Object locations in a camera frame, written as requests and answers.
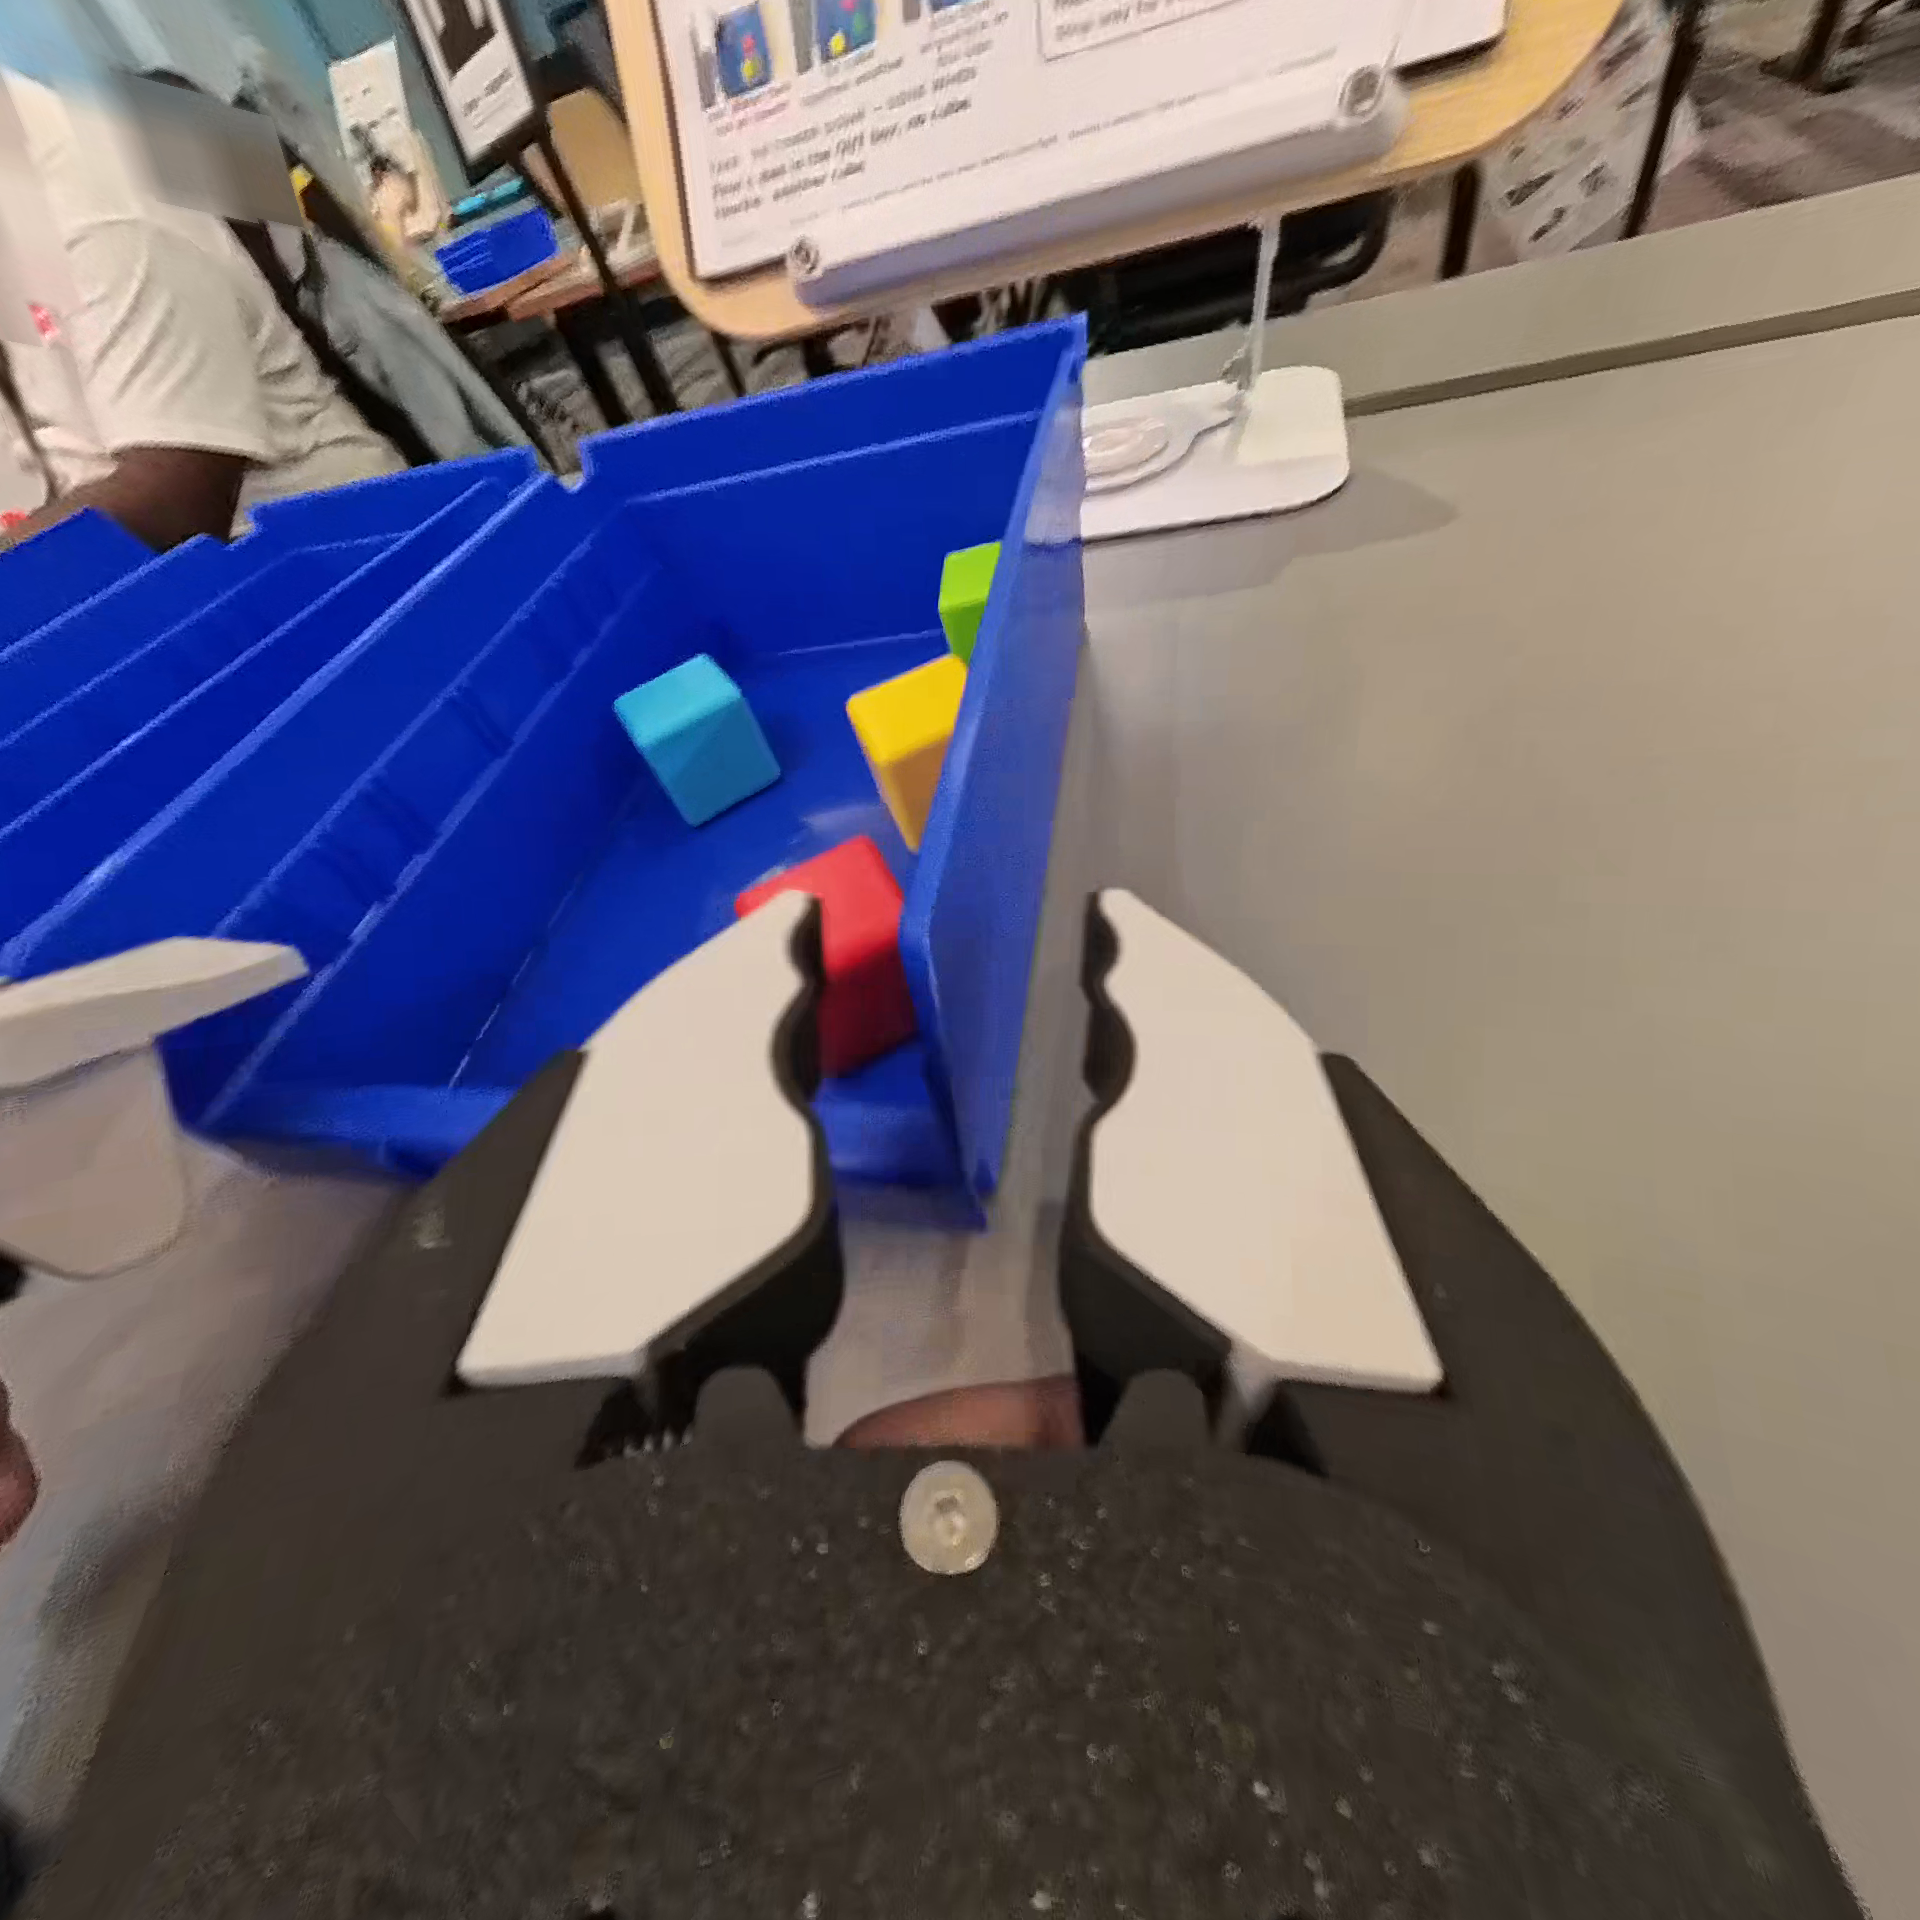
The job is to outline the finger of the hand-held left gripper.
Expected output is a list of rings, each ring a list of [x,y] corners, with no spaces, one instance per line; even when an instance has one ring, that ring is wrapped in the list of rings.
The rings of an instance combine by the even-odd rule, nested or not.
[[[161,1041],[298,987],[273,937],[155,937],[0,990],[0,1249],[46,1277],[161,1255],[194,1209]]]

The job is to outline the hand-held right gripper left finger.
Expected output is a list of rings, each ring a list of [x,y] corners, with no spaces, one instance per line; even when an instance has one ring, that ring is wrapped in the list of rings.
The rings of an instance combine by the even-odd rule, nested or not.
[[[823,903],[777,893],[588,1031],[466,1392],[641,1379],[826,1226],[817,990]]]

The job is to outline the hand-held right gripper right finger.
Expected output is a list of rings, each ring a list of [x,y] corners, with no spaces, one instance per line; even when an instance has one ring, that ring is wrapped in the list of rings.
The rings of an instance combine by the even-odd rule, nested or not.
[[[1442,1406],[1442,1350],[1300,1015],[1134,884],[1089,903],[1076,990],[1062,1308],[1089,1444],[1144,1379],[1190,1392],[1231,1452],[1282,1432],[1300,1392]]]

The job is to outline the red cube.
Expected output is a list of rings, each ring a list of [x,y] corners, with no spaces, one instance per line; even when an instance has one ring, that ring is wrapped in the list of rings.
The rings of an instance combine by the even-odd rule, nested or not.
[[[903,881],[877,837],[847,837],[782,874],[735,893],[735,919],[777,893],[823,903],[823,1079],[855,1079],[880,1050],[923,1031],[908,962],[903,962]]]

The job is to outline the light blue cube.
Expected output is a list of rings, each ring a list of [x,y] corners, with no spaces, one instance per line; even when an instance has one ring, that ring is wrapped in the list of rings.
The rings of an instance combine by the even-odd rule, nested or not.
[[[710,828],[782,778],[782,757],[713,654],[691,654],[623,689],[607,709],[681,828]]]

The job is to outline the yellow cube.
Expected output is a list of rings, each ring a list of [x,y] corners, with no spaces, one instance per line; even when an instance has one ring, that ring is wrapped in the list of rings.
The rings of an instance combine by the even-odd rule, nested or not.
[[[847,730],[870,757],[870,774],[903,828],[903,850],[923,856],[930,816],[940,803],[944,744],[965,703],[965,659],[934,654],[908,676],[847,695]]]

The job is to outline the grey desk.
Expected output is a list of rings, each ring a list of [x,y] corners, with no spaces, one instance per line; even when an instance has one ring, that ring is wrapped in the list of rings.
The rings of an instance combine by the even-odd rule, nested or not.
[[[35,1915],[1912,1915],[1912,290],[1335,305],[1353,485],[1089,546],[1007,1167],[466,1392],[581,1045],[217,1415]],[[1089,903],[1300,1015],[1442,1406],[1089,1444]]]

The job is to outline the grey jacket on chair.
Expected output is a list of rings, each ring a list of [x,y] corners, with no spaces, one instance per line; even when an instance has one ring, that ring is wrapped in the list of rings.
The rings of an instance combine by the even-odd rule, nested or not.
[[[283,314],[333,371],[333,385],[386,432],[410,462],[454,462],[490,447],[532,447],[521,413],[499,376],[446,334],[420,296],[392,245],[365,234],[335,194],[292,165],[298,237],[276,234]]]

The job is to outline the small blue bin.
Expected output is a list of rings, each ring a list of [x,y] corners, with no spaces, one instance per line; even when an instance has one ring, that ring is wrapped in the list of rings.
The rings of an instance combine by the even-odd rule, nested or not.
[[[561,260],[558,221],[546,208],[508,208],[490,227],[466,227],[439,245],[439,270],[454,296],[485,296]]]

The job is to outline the wooden side table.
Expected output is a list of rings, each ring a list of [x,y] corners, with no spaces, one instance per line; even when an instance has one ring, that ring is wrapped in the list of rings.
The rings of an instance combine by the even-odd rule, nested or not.
[[[649,315],[641,296],[653,296],[653,290],[664,290],[653,260],[638,260],[623,270],[594,270],[588,254],[558,254],[504,282],[446,296],[439,326],[454,336],[490,334],[490,326],[546,326],[561,343],[569,371],[581,376],[601,432],[616,432],[616,421],[638,421],[638,413],[627,413],[601,343],[623,343],[649,415],[681,413],[681,398],[664,371],[653,334],[641,326]]]

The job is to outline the white paper sign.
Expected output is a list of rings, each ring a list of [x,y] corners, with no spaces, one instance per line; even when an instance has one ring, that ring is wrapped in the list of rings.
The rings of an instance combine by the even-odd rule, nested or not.
[[[333,114],[355,181],[355,199],[392,254],[429,260],[446,237],[446,181],[402,98],[402,51],[375,37],[333,62]]]

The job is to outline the black and white marker sign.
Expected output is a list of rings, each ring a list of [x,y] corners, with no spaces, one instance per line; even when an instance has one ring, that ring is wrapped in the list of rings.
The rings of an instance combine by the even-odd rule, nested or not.
[[[469,181],[546,134],[538,68],[504,0],[397,0]]]

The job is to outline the printed instruction sheet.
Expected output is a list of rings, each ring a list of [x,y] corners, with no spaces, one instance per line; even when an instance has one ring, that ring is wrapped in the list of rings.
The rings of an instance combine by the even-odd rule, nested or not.
[[[1402,71],[1510,8],[970,0],[653,8],[695,277],[826,270],[1332,137],[1381,151]]]

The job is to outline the newspaper sheet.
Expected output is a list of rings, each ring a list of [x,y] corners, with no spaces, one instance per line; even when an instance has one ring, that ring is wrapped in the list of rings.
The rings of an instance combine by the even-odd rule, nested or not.
[[[1510,148],[1497,148],[1484,165],[1484,221],[1510,260],[1577,254],[1628,212],[1660,68],[1660,8],[1628,0],[1583,71]]]

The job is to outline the wooden board document stand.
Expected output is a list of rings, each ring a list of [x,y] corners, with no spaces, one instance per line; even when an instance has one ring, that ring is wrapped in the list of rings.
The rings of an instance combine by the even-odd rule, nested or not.
[[[667,290],[691,305],[691,315],[741,343],[788,343],[855,315],[1037,282],[1241,227],[1260,234],[1250,326],[1241,356],[1220,376],[1093,403],[1076,421],[1076,539],[1109,546],[1200,520],[1292,516],[1343,487],[1353,432],[1335,376],[1265,365],[1282,212],[1317,212],[1335,199],[1458,174],[1460,162],[1492,162],[1577,80],[1577,68],[1604,44],[1607,17],[1614,8],[1510,8],[1510,29],[1492,51],[1471,51],[1438,80],[1395,80],[1395,137],[1371,162],[1335,151],[1332,137],[1300,137],[1292,162],[1260,151],[1190,174],[1183,188],[1128,188],[1109,221],[1093,221],[1093,208],[1045,208],[908,254],[826,260],[826,270],[808,270],[808,260],[794,260],[735,277],[695,277],[691,264],[674,104],[653,8],[607,8],[607,44],[627,98],[653,264],[667,270]]]

